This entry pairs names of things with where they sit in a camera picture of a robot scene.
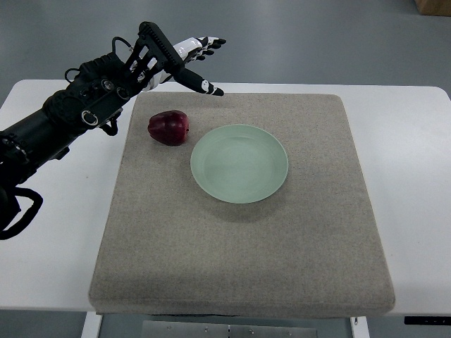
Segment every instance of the table leg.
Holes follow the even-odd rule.
[[[85,325],[83,326],[83,333],[81,338],[97,338],[99,336],[101,315],[95,312],[86,313]]]
[[[370,338],[366,317],[351,317],[353,338]]]

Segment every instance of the black cable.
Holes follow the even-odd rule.
[[[80,69],[78,69],[78,68],[69,68],[69,69],[67,69],[67,71],[64,73],[64,78],[65,78],[66,81],[69,82],[69,83],[71,83],[72,81],[70,81],[70,80],[68,79],[68,74],[69,74],[69,72],[72,72],[72,71],[80,72]]]
[[[113,50],[113,53],[116,53],[116,41],[118,40],[126,44],[128,48],[132,48],[132,45],[128,43],[127,40],[123,39],[122,37],[114,37],[113,41],[111,42],[111,48]]]
[[[16,196],[27,197],[33,201],[33,204],[24,213],[22,218],[15,225],[10,226],[7,230],[5,230],[5,227],[7,226],[9,221],[6,222],[6,224],[0,224],[2,230],[0,231],[0,240],[10,239],[11,237],[20,234],[31,223],[33,218],[35,218],[37,212],[39,211],[39,208],[41,208],[44,201],[41,195],[27,188],[13,188],[12,195],[9,196],[13,199],[12,201],[10,201],[10,203],[17,203]]]

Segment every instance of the robotic hand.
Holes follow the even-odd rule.
[[[218,37],[200,37],[200,38],[191,37],[189,39],[186,39],[185,41],[179,42],[173,47],[183,60],[184,64],[186,64],[190,61],[205,60],[206,55],[214,54],[214,51],[212,49],[221,48],[221,46],[225,44],[225,42],[226,41],[224,39],[220,39]],[[172,78],[171,74],[168,74],[164,70],[162,70],[160,73],[155,74],[155,76],[153,76],[153,78],[149,81],[147,87],[144,88],[144,91],[152,90],[160,83],[165,83],[171,78]],[[224,95],[222,90],[216,88],[206,80],[202,80],[201,87],[203,92],[206,94],[213,94],[219,96]]]
[[[117,134],[117,118],[122,106],[142,90],[155,88],[171,77],[187,88],[217,96],[224,92],[185,68],[194,60],[204,60],[226,41],[215,37],[190,38],[171,46],[154,23],[140,25],[132,47],[120,37],[113,38],[113,51],[93,61],[71,68],[79,73],[65,90],[50,96],[41,109],[0,132],[0,239],[22,232],[36,216],[42,197],[31,189],[19,188],[39,167],[51,159],[62,159],[69,145],[96,127],[107,135]],[[116,41],[131,50],[126,62],[116,55]],[[7,227],[20,212],[17,196],[33,201],[22,218]]]

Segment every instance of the white table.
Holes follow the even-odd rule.
[[[1,107],[0,130],[66,86],[63,80],[19,82]],[[451,315],[451,101],[443,90],[218,86],[226,93],[340,96],[395,288],[396,305],[390,314]],[[188,91],[174,82],[155,90]],[[87,132],[62,161],[48,162],[24,184],[44,197],[44,205],[22,234],[0,242],[0,308],[93,311],[87,293],[133,104],[124,107],[118,135]]]

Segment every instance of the gray floor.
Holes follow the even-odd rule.
[[[62,79],[110,52],[116,35],[134,42],[144,20],[173,43],[227,39],[188,67],[212,82],[437,86],[451,96],[451,18],[419,15],[414,0],[1,0],[0,104],[19,80]],[[0,337],[79,337],[83,318],[0,311]],[[141,322],[106,317],[102,337],[138,337]],[[451,337],[449,327],[402,318],[370,318],[369,327],[372,338]]]

